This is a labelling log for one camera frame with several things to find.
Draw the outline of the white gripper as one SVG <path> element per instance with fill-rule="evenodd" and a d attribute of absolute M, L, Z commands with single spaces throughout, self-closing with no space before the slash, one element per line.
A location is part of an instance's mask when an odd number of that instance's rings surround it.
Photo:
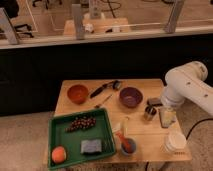
<path fill-rule="evenodd" d="M 176 111 L 173 108 L 162 107 L 159 109 L 160 122 L 163 128 L 168 128 L 174 121 Z"/>

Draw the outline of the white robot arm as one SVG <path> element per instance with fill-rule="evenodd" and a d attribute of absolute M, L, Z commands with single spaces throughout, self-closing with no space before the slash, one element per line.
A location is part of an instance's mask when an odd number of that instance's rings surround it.
<path fill-rule="evenodd" d="M 162 128 L 171 125 L 176 110 L 186 99 L 213 116 L 213 87 L 205 83 L 207 76 L 207 67 L 199 61 L 175 67 L 165 74 L 166 86 L 160 96 L 162 107 L 159 109 Z"/>

